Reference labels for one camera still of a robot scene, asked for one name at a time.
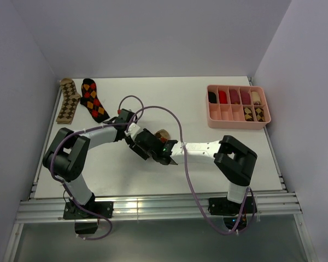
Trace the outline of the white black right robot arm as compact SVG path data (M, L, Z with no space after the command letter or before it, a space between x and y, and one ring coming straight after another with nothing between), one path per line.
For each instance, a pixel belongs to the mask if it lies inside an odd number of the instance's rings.
M244 207L257 154L230 135L212 142L161 141L147 129L130 128L126 132L130 148L143 159L152 158L162 165L188 163L215 164L229 181L226 208L233 213Z

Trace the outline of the beige orange brown argyle sock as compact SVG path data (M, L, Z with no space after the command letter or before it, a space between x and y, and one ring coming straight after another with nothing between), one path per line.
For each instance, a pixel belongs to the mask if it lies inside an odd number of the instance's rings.
M155 136L161 141L166 142L167 140L170 140L170 134L165 129L161 129L155 133Z

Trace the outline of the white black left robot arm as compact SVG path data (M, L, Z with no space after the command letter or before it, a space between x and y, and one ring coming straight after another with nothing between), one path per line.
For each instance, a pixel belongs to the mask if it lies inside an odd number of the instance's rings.
M134 112L121 109L117 117L98 127L80 131L61 128L45 153L43 166L77 202L75 210L83 218L93 216L96 210L95 196L82 175L88 151L124 139L128 123L135 119Z

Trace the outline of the black red yellow argyle sock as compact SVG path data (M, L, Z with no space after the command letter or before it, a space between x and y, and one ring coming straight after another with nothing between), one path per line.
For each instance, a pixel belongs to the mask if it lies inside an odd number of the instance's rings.
M97 86L92 79L83 80L81 92L80 103L87 108L94 121L101 123L110 118L97 96Z

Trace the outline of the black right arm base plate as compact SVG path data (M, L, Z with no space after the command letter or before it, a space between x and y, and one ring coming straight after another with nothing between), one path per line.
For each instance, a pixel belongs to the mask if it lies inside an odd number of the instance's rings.
M216 216L237 216L239 214L242 204L237 204L229 201L227 197L209 198L208 199L208 212ZM254 199L251 196L246 198L243 212L246 214L257 213L257 207Z

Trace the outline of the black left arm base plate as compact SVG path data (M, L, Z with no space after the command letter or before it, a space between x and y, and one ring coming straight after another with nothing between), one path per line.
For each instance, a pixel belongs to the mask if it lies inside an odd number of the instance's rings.
M89 210L92 213L101 215L105 218L112 218L113 206L114 203L112 201L96 201L87 207L83 206L83 208ZM65 204L65 210L63 212L64 220L80 220L80 219L96 219L96 218L99 217L81 210L72 201L69 201Z

